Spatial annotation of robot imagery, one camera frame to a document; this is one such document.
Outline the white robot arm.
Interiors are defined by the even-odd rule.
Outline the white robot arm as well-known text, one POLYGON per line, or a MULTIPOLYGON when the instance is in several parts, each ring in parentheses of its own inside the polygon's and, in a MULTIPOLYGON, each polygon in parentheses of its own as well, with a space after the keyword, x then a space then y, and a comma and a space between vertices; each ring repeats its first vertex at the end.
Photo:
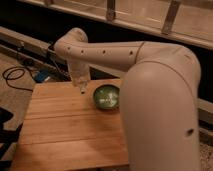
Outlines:
POLYGON ((119 109, 131 171, 201 171, 201 67, 190 49, 150 41, 90 43, 83 30, 73 28, 54 50, 67 61, 125 73, 119 109))

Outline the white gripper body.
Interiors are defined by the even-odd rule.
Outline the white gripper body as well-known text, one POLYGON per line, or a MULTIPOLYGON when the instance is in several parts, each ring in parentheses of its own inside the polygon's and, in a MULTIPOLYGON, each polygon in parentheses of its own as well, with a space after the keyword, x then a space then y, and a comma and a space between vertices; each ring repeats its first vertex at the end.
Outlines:
POLYGON ((74 83, 83 83, 90 80, 90 70, 87 63, 80 60, 69 60, 68 71, 74 83))

